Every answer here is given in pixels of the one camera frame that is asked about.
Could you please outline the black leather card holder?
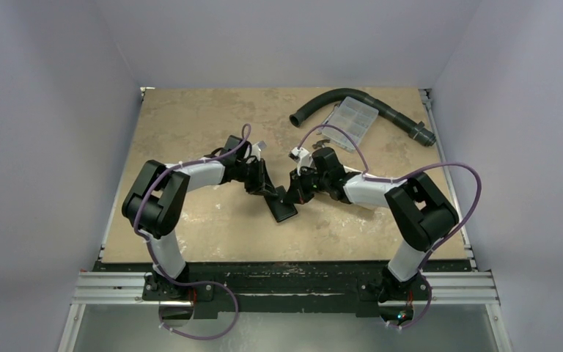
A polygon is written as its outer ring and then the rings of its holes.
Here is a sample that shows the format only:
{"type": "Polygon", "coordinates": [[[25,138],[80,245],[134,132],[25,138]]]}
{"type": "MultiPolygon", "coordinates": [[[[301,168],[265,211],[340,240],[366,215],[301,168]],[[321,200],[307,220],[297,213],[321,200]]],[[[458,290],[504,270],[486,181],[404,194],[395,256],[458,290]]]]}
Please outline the black leather card holder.
{"type": "Polygon", "coordinates": [[[294,204],[282,202],[286,193],[284,186],[278,186],[274,196],[264,196],[265,202],[277,223],[286,221],[298,214],[294,204]]]}

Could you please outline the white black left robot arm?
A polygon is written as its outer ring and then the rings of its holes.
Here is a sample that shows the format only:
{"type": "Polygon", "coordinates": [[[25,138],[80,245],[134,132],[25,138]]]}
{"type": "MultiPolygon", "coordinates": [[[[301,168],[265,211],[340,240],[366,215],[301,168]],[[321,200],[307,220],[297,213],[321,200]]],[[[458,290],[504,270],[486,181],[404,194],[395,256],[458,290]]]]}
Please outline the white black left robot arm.
{"type": "Polygon", "coordinates": [[[232,181],[242,183],[247,194],[278,194],[260,152],[238,136],[230,136],[223,147],[195,161],[147,161],[127,193],[122,215],[144,240],[152,269],[163,277],[161,291],[170,299],[182,299],[189,290],[188,264],[175,234],[188,192],[232,181]]]}

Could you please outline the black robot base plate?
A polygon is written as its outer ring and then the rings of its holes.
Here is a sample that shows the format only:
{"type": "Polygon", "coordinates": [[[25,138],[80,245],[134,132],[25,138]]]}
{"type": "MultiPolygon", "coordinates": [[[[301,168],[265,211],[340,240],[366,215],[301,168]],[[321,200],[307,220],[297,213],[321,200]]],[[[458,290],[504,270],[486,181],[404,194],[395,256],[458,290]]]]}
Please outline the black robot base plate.
{"type": "Polygon", "coordinates": [[[96,262],[95,272],[142,272],[139,295],[145,302],[182,301],[164,307],[169,320],[216,319],[221,312],[239,310],[271,313],[351,313],[377,317],[381,309],[385,260],[298,262],[208,262],[188,264],[188,281],[179,287],[152,272],[149,263],[96,262]]]}

